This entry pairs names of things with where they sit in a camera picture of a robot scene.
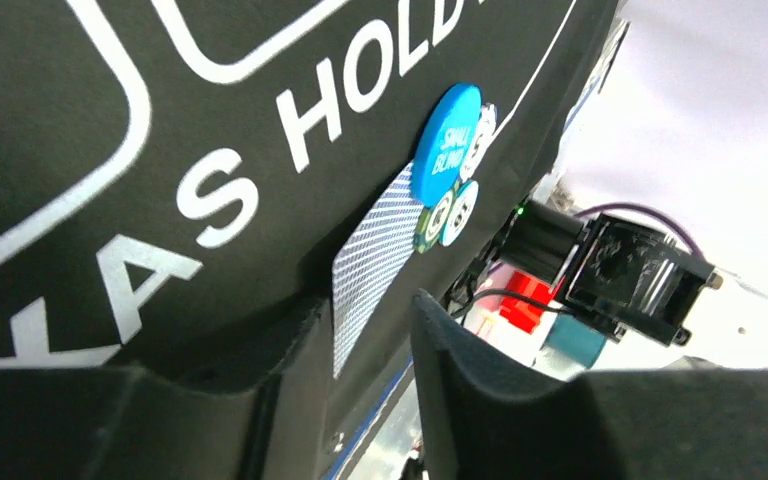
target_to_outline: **cable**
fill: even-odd
[[[461,317],[461,326],[463,326],[464,322],[466,322],[466,314],[469,313],[469,311],[472,309],[472,307],[475,305],[475,302],[481,300],[485,297],[492,297],[494,295],[501,295],[503,297],[510,297],[515,298],[521,302],[525,302],[533,307],[537,307],[543,311],[549,312],[549,313],[570,313],[569,310],[566,308],[554,308],[550,307],[549,305],[546,305],[545,303],[538,302],[537,300],[534,300],[533,298],[526,297],[525,295],[517,292],[512,292],[510,290],[505,290],[502,288],[490,288],[487,290],[482,290],[478,293],[476,293],[463,307],[460,308],[460,310],[455,311],[452,313],[452,318],[458,318]]]
[[[696,243],[696,241],[693,240],[693,237],[691,237],[690,234],[687,233],[687,230],[682,228],[681,225],[678,224],[678,222],[676,222],[675,220],[667,216],[667,214],[660,212],[658,210],[655,210],[654,208],[647,207],[646,205],[639,205],[636,203],[625,203],[625,202],[606,203],[604,205],[597,205],[595,207],[584,209],[576,213],[575,216],[578,218],[588,217],[590,215],[593,215],[594,213],[600,213],[607,210],[630,210],[632,212],[642,213],[651,218],[654,218],[655,220],[658,220],[659,222],[666,225],[670,230],[672,230],[673,233],[675,233],[681,239],[681,241],[684,242],[685,245],[687,245],[687,248],[690,250],[691,255],[699,259],[705,260],[705,255],[702,254],[702,249],[699,248],[699,245]]]

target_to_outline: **green poker chip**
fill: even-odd
[[[413,247],[417,252],[425,253],[437,243],[455,204],[455,191],[447,191],[434,208],[422,209],[413,235]]]

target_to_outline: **white surface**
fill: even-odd
[[[667,212],[768,293],[768,2],[631,0],[622,16],[605,88],[564,142],[567,186],[582,207]]]

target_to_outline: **black cable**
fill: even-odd
[[[537,307],[543,311],[549,312],[549,313],[572,313],[570,310],[566,308],[555,308],[550,307],[549,305],[546,305],[545,303],[538,302],[537,300],[534,300],[533,298],[528,298],[525,295],[517,292],[512,292],[510,290],[505,290],[503,288],[489,288],[487,290],[482,290],[478,293],[476,293],[463,307],[460,308],[460,310],[455,311],[452,313],[452,318],[458,318],[461,317],[461,326],[463,326],[464,322],[466,322],[466,314],[469,313],[469,311],[472,309],[472,307],[475,305],[475,303],[482,298],[485,297],[492,297],[494,295],[501,295],[503,297],[510,297],[515,298],[521,302],[525,302],[533,307]]]

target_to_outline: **blue edge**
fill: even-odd
[[[355,434],[352,436],[352,439],[349,441],[348,445],[346,445],[346,447],[343,449],[343,452],[337,458],[337,461],[334,462],[334,465],[332,465],[328,473],[325,474],[325,477],[324,477],[325,479],[335,480],[336,478],[338,478],[337,476],[341,473],[341,470],[343,469],[343,465],[349,460],[349,458],[354,453],[356,453],[355,449],[357,449],[358,444],[364,438],[364,434],[372,426],[372,423],[375,421],[376,417],[378,417],[379,413],[384,408],[384,405],[387,403],[387,400],[389,400],[390,397],[393,395],[393,391],[396,390],[396,387],[399,385],[399,382],[403,378],[405,378],[405,374],[407,373],[408,369],[412,365],[413,365],[413,357],[410,357],[408,358],[408,363],[407,365],[405,365],[405,368],[399,371],[399,373],[397,373],[393,377],[393,379],[390,380],[390,383],[387,384],[387,387],[384,390],[384,394],[381,396],[381,398],[378,399],[378,401],[375,403],[375,406],[372,408],[372,411],[369,412],[369,415],[366,416],[366,418],[363,420],[363,423],[361,423],[360,427],[358,427],[357,431],[355,431]]]

